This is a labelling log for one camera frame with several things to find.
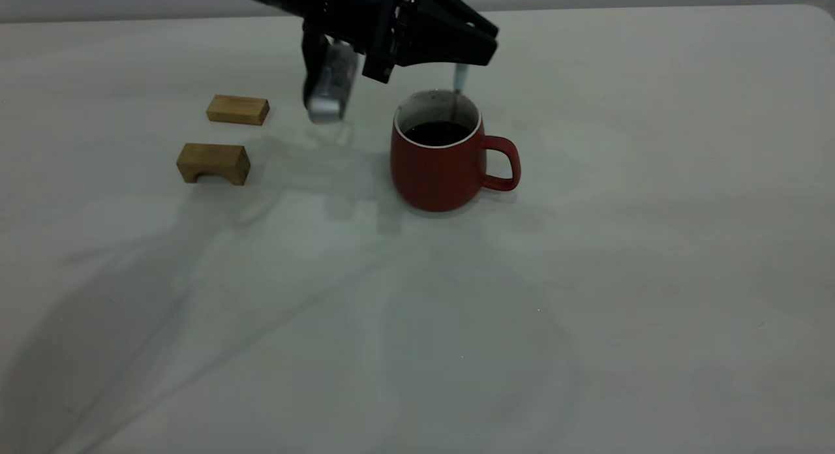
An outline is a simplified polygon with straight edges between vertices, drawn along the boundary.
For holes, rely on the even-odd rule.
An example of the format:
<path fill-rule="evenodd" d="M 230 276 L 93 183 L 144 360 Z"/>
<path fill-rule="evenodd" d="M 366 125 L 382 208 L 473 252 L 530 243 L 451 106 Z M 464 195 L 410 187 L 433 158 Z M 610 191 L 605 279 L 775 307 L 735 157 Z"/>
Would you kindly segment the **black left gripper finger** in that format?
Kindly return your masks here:
<path fill-rule="evenodd" d="M 497 34 L 399 34 L 397 64 L 455 63 L 486 67 L 498 49 Z"/>
<path fill-rule="evenodd" d="M 498 36 L 498 27 L 463 0 L 421 0 L 421 30 L 484 43 L 495 43 Z"/>

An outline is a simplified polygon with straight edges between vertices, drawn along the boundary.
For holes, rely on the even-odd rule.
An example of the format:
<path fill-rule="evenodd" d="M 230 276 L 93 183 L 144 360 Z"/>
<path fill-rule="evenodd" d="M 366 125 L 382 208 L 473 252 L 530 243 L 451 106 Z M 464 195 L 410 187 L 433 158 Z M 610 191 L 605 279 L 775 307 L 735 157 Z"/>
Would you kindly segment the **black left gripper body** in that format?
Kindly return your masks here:
<path fill-rule="evenodd" d="M 363 76 L 388 83 L 395 67 L 430 63 L 414 40 L 423 0 L 371 0 L 372 30 L 365 44 Z"/>

